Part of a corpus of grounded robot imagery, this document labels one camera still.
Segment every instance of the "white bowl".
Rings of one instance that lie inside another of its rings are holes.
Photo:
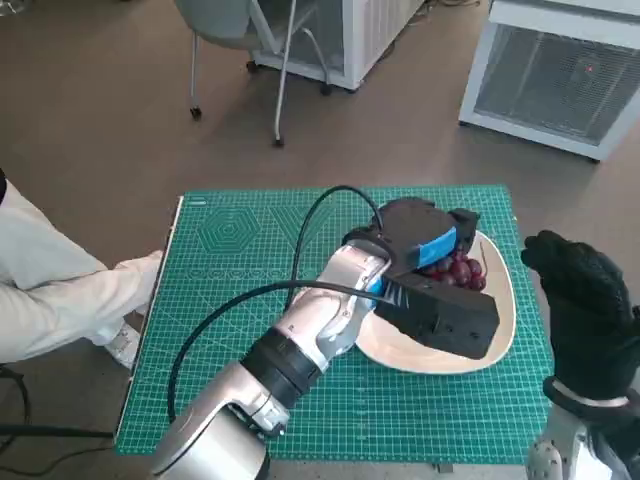
[[[364,319],[356,341],[358,348],[374,362],[389,368],[431,375],[475,372],[500,361],[509,351],[516,332],[516,302],[509,271],[498,248],[481,232],[476,232],[469,257],[483,265],[487,276],[483,293],[495,299],[500,317],[500,325],[484,358],[472,360],[425,347],[374,313]]]

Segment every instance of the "hexagon pattern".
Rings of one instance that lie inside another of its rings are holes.
[[[200,225],[198,237],[208,253],[238,254],[259,231],[260,225],[250,208],[221,207]]]

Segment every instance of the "red grape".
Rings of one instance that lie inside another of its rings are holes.
[[[431,265],[429,265],[428,267],[426,267],[423,270],[424,274],[427,275],[428,277],[432,277],[434,276],[436,273],[438,273],[438,269],[436,268],[436,264],[433,263]]]
[[[482,276],[482,265],[480,265],[479,261],[470,258],[469,260],[467,260],[467,266],[469,267],[469,270],[471,270],[472,277]]]
[[[464,287],[471,280],[471,270],[465,262],[454,262],[449,273],[453,275],[460,287]]]
[[[475,290],[476,292],[481,292],[487,286],[487,278],[482,276],[471,277],[471,282],[469,282],[469,286],[471,290]]]
[[[440,283],[447,285],[448,287],[455,287],[456,279],[450,273],[443,273],[440,275]]]
[[[440,273],[446,273],[451,270],[451,265],[453,265],[453,259],[451,257],[444,257],[438,260],[438,271]]]

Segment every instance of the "floor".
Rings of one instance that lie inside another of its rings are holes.
[[[270,147],[277,75],[205,45],[204,117],[186,108],[189,32],[170,0],[39,0],[0,18],[0,162],[60,230],[108,264],[159,248],[179,194],[197,188],[504,183],[521,233],[591,242],[640,289],[636,128],[606,163],[473,127],[457,110],[486,5],[436,8],[408,28],[356,95],[290,82],[287,147]],[[110,429],[126,374],[86,342],[23,362],[35,421]],[[15,390],[2,420],[19,420]],[[21,440],[2,464],[39,468],[88,441]],[[46,478],[139,479],[145,458],[86,456]],[[271,478],[425,479],[424,465],[276,463]],[[454,479],[524,478],[457,467]]]

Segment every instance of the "gray chair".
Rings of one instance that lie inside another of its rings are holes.
[[[13,15],[25,10],[31,0],[0,0],[0,17]]]
[[[324,71],[321,92],[331,93],[329,70],[313,33],[303,27],[315,13],[318,0],[175,0],[180,14],[193,31],[191,52],[191,115],[199,120],[202,111],[196,97],[196,66],[198,40],[227,48],[247,51],[266,50],[282,55],[280,88],[274,121],[274,145],[284,146],[280,134],[280,116],[284,101],[287,65],[291,48],[291,37],[298,31],[309,37]],[[255,62],[247,64],[249,72],[258,67]]]

